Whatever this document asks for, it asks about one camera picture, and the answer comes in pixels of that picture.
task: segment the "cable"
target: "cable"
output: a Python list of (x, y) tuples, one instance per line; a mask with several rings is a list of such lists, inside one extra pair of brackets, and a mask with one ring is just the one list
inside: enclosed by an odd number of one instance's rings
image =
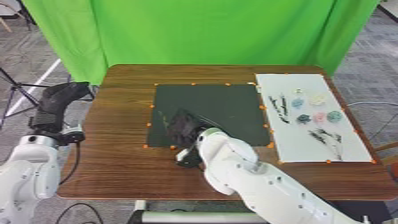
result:
[(63, 212), (62, 212), (62, 214), (60, 214), (60, 216), (58, 216), (58, 219), (56, 219), (55, 224), (60, 223), (60, 219), (62, 219), (62, 217), (63, 217), (67, 211), (69, 211), (71, 208), (76, 207), (78, 205), (83, 205), (83, 206), (87, 206), (87, 207), (90, 208), (92, 212), (95, 213), (95, 217), (97, 217), (97, 220), (99, 220), (99, 224), (103, 224), (103, 218), (101, 218), (101, 216), (99, 216), (99, 213), (97, 213), (95, 208), (94, 208), (87, 203), (81, 203), (81, 202), (76, 203), (74, 205), (71, 205), (71, 206), (65, 208), (65, 210), (63, 210)]
[(350, 107), (358, 104), (387, 104), (387, 105), (398, 106), (398, 103), (392, 103), (392, 102), (355, 102), (355, 103), (350, 103), (346, 106)]
[(371, 139), (376, 137), (376, 135), (380, 134), (380, 132), (382, 132), (383, 128), (387, 127), (389, 123), (392, 122), (396, 116), (398, 116), (398, 113), (396, 113), (394, 116), (390, 117), (390, 119), (389, 119), (387, 123), (383, 124), (383, 126), (382, 126), (380, 130), (376, 131), (376, 133), (371, 135), (371, 137), (369, 137), (369, 141), (371, 141)]
[(65, 183), (65, 181), (69, 180), (69, 178), (71, 178), (71, 176), (74, 174), (74, 171), (78, 169), (78, 164), (79, 164), (79, 142), (76, 142), (76, 160), (74, 160), (74, 165), (72, 165), (71, 172), (69, 172), (65, 178), (58, 182), (58, 185), (62, 185)]

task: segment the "orange dot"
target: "orange dot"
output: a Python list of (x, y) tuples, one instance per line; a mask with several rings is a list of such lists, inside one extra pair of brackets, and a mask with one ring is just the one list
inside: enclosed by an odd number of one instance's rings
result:
[(273, 149), (273, 147), (275, 147), (275, 144), (273, 144), (273, 142), (270, 142), (270, 144), (266, 145), (266, 148)]

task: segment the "wooden table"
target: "wooden table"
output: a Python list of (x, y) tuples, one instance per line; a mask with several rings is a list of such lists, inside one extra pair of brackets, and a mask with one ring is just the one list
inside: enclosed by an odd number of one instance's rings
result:
[[(206, 183), (199, 169), (174, 164), (179, 150), (143, 148), (154, 83), (243, 84), (254, 73), (323, 73), (312, 66), (115, 65), (108, 69), (85, 120), (87, 140), (81, 163), (58, 195), (69, 199), (238, 200)], [(325, 78), (342, 108), (346, 104), (332, 81)], [(396, 186), (374, 156), (369, 141), (346, 108), (376, 164), (291, 163), (277, 165), (277, 151), (255, 147), (259, 158), (271, 163), (326, 200), (389, 200)], [(74, 162), (69, 156), (63, 175)]]

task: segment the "dark green mat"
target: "dark green mat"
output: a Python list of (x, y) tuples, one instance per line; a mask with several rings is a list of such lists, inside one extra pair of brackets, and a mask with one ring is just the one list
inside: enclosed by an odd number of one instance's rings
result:
[(154, 109), (147, 145), (168, 147), (167, 125), (177, 109), (204, 116), (222, 127), (230, 137), (252, 146), (270, 143), (259, 98), (252, 85), (159, 85), (154, 95)]

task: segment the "black cable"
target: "black cable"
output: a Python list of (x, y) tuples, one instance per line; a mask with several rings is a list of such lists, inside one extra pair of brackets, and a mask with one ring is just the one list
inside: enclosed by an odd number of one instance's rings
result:
[(369, 140), (376, 137), (376, 135), (380, 134), (382, 130), (385, 129), (389, 123), (392, 122), (394, 118), (398, 116), (398, 113), (394, 114), (392, 118), (389, 119), (387, 123), (383, 124), (380, 130), (376, 131), (376, 133), (371, 135)]
[(74, 174), (74, 171), (78, 169), (78, 164), (79, 164), (79, 142), (76, 142), (76, 160), (74, 160), (74, 165), (72, 165), (71, 172), (69, 172), (65, 178), (58, 182), (58, 185), (62, 185), (65, 183), (65, 181), (69, 180), (69, 178), (71, 178), (71, 176)]
[(63, 212), (62, 212), (62, 214), (60, 214), (60, 216), (58, 216), (58, 219), (56, 219), (55, 224), (60, 223), (60, 219), (62, 219), (62, 217), (63, 217), (67, 211), (69, 211), (71, 208), (76, 207), (78, 205), (83, 205), (83, 206), (87, 206), (87, 207), (90, 208), (92, 212), (95, 213), (95, 217), (97, 217), (97, 220), (99, 220), (99, 224), (103, 224), (103, 218), (101, 218), (101, 216), (99, 216), (99, 213), (97, 213), (95, 208), (94, 208), (87, 203), (81, 203), (81, 202), (76, 203), (74, 205), (71, 205), (71, 206), (65, 208), (65, 210), (63, 210)]

